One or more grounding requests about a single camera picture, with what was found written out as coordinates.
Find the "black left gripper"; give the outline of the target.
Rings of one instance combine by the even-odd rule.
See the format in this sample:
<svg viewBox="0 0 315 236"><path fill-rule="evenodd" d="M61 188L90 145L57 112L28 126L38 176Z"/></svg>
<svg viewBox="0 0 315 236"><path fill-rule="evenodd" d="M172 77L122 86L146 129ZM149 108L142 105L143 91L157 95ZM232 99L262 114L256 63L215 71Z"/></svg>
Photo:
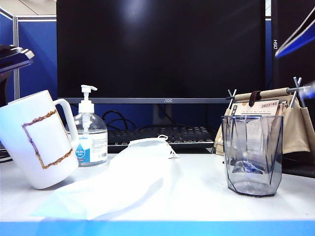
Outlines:
<svg viewBox="0 0 315 236"><path fill-rule="evenodd" d="M0 105L7 105L6 85L11 71L31 65L34 53L13 45L0 46Z"/></svg>

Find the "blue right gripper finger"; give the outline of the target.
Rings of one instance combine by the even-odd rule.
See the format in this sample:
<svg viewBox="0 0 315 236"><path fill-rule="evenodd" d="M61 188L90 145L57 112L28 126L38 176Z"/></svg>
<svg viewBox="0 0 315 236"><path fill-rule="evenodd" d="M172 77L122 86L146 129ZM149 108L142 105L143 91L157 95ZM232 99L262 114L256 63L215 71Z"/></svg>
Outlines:
<svg viewBox="0 0 315 236"><path fill-rule="evenodd" d="M315 81L305 84L300 87L300 98L314 98L315 97Z"/></svg>
<svg viewBox="0 0 315 236"><path fill-rule="evenodd" d="M315 39L315 10L312 9L302 24L278 48L275 58L286 56Z"/></svg>

